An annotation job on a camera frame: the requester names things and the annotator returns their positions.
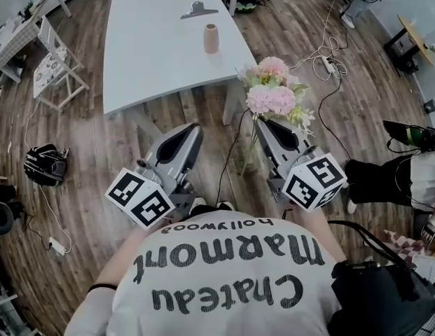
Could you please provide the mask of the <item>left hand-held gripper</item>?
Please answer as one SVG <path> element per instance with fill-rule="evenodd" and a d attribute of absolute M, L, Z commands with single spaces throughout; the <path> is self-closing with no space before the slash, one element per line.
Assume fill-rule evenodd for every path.
<path fill-rule="evenodd" d="M 195 122 L 172 129 L 156 139 L 133 169 L 121 169 L 105 198 L 145 230 L 161 220 L 187 217 L 198 196 L 188 173 L 202 140 L 202 127 Z"/>

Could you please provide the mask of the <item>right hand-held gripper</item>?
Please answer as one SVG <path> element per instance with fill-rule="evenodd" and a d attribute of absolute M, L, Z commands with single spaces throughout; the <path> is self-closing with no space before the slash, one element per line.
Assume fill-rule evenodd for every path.
<path fill-rule="evenodd" d="M 270 164 L 267 182 L 276 202 L 291 200 L 313 211 L 330 202 L 347 181 L 334 156 L 288 122 L 259 118 L 255 131 Z"/>

